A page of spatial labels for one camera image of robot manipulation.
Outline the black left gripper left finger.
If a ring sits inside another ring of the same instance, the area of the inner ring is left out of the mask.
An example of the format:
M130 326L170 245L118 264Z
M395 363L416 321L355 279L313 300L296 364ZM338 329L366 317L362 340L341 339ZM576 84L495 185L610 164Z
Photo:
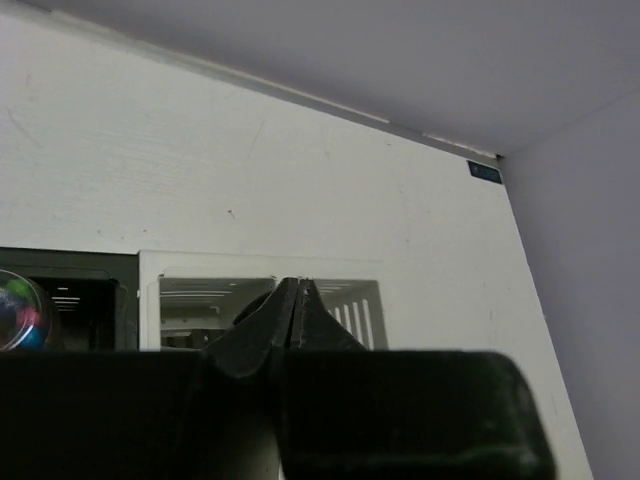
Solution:
M271 362L298 283L282 280L202 350L1 357L5 479L276 479Z

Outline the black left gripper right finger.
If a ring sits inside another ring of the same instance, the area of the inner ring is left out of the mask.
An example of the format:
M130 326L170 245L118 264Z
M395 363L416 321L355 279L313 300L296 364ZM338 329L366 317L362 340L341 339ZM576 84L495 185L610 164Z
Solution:
M369 350L300 282L277 361L288 479L553 479L531 389L495 351Z

